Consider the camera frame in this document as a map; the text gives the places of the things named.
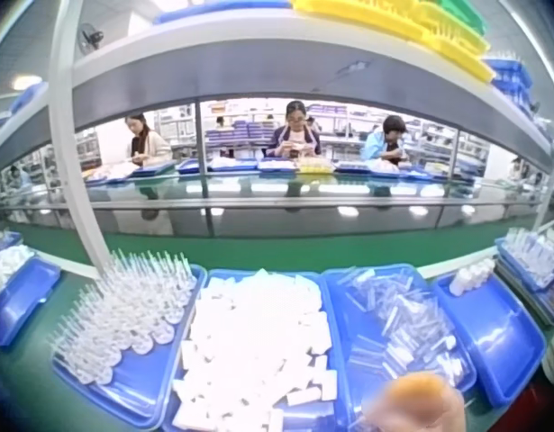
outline woman with glasses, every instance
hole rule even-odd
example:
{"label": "woman with glasses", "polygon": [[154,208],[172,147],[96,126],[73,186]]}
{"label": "woman with glasses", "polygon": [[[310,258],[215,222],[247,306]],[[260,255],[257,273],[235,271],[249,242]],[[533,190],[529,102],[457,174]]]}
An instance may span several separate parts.
{"label": "woman with glasses", "polygon": [[267,156],[298,158],[321,154],[319,134],[306,124],[304,103],[293,101],[286,106],[286,123],[275,130]]}

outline green plastic tray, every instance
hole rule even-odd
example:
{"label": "green plastic tray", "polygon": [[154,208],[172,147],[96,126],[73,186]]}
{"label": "green plastic tray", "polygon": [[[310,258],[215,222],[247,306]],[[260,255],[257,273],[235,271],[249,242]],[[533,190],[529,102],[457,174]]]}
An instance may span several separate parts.
{"label": "green plastic tray", "polygon": [[433,2],[442,7],[449,14],[454,15],[463,23],[468,25],[475,32],[481,36],[485,36],[485,21],[475,11],[473,6],[468,0],[425,0],[427,2]]}

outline light blue shirt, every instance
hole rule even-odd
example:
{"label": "light blue shirt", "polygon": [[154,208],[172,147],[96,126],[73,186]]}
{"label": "light blue shirt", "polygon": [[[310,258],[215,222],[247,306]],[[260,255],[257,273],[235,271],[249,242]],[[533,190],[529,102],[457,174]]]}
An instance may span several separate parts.
{"label": "light blue shirt", "polygon": [[[401,140],[398,140],[397,145],[403,149]],[[362,160],[380,158],[384,151],[386,151],[385,133],[382,130],[369,133],[365,146],[360,150],[360,158]]]}

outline black hair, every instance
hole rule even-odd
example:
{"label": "black hair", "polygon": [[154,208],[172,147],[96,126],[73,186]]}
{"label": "black hair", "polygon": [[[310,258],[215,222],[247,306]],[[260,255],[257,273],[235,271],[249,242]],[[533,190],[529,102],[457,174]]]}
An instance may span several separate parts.
{"label": "black hair", "polygon": [[385,121],[383,121],[383,132],[387,135],[389,132],[406,132],[406,124],[404,120],[398,115],[389,115]]}
{"label": "black hair", "polygon": [[292,114],[295,111],[300,111],[301,113],[306,115],[306,108],[304,107],[304,103],[302,103],[301,101],[289,102],[286,106],[286,116],[288,117],[289,114]]}
{"label": "black hair", "polygon": [[147,145],[147,138],[149,137],[150,127],[147,124],[147,118],[144,116],[144,114],[141,112],[140,114],[135,115],[127,115],[124,121],[126,122],[128,119],[138,120],[142,123],[142,130],[138,137],[134,137],[132,139],[131,144],[131,158],[136,154],[139,153],[142,155],[146,149]]}

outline white wall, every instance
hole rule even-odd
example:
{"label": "white wall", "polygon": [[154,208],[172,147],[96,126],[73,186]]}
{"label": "white wall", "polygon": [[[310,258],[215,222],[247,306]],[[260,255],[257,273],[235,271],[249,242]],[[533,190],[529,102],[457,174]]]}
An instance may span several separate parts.
{"label": "white wall", "polygon": [[489,158],[486,161],[485,178],[487,180],[507,180],[509,166],[516,158],[514,153],[491,145],[489,150]]}

